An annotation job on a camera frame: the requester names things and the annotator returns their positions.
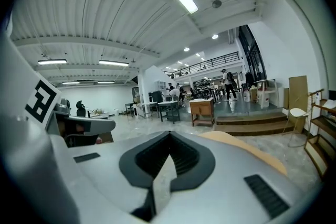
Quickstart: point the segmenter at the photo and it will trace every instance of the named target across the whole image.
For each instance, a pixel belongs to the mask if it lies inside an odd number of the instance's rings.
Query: polished concrete floor
[[[112,119],[116,121],[116,127],[112,131],[114,141],[147,135],[157,131],[170,130],[199,135],[213,129],[209,126],[192,127],[190,118],[188,121],[177,121],[175,124],[167,121],[167,119],[161,122],[154,115],[152,120],[150,118],[136,119],[126,115],[112,117]],[[291,136],[292,134],[275,134],[237,138],[278,158],[284,164],[288,178],[303,191],[307,192],[320,183],[320,177],[303,146],[287,146]],[[290,146],[302,145],[305,138],[303,134],[294,134]],[[174,177],[176,177],[174,164],[169,158],[154,182],[156,193],[158,193],[156,202],[159,208],[169,198],[169,182]]]
[[[219,99],[217,103],[214,104],[215,117],[218,116],[248,116],[256,115],[261,113],[272,113],[272,112],[281,112],[282,109],[277,108],[273,104],[269,104],[267,108],[261,108],[257,103],[244,102],[244,98],[241,93],[237,95],[237,101],[233,101],[230,98],[229,101],[225,101],[226,96],[222,99]],[[189,101],[185,100],[185,108],[180,109],[182,114],[182,120],[185,120],[189,117],[190,120],[190,105]]]

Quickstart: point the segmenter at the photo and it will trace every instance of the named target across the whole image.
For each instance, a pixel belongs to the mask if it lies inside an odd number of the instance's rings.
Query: black object
[[[125,152],[119,160],[120,171],[132,186],[149,190],[143,206],[132,212],[134,216],[150,221],[156,215],[153,181],[169,155],[177,174],[170,183],[171,192],[197,188],[215,169],[215,157],[207,147],[173,131]]]
[[[73,157],[76,163],[82,163],[100,157],[98,153],[90,153],[78,157]]]
[[[158,102],[158,103],[163,102],[161,91],[149,92],[148,96],[151,96],[153,98],[153,102]]]
[[[244,181],[257,196],[271,218],[277,217],[289,208],[259,175],[244,177]]]

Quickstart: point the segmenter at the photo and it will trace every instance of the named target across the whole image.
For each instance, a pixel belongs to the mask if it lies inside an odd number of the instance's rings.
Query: person in white shirt
[[[225,101],[229,101],[230,91],[233,94],[234,101],[237,101],[237,95],[235,93],[235,90],[233,89],[231,81],[228,78],[228,72],[226,71],[226,69],[223,69],[222,73],[223,73],[223,80],[224,80],[225,90],[226,90],[226,100]]]

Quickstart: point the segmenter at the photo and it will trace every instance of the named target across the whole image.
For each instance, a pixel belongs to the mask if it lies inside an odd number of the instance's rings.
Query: black railing
[[[222,55],[217,58],[213,58],[211,60],[203,61],[195,65],[182,68],[178,71],[173,72],[173,74],[174,74],[174,77],[180,77],[180,76],[184,76],[188,74],[194,74],[199,71],[204,71],[207,68],[220,66],[220,65],[234,62],[234,61],[239,61],[239,54],[237,51],[233,52],[232,54]]]

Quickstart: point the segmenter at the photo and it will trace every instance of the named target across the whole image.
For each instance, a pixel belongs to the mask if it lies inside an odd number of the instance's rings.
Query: wooden steps
[[[279,134],[293,131],[294,125],[287,123],[283,113],[268,113],[254,116],[219,117],[215,131],[233,136]]]
[[[281,112],[268,113],[253,116],[237,116],[237,117],[218,117],[217,125],[247,125],[247,124],[261,124],[286,121],[287,117]]]

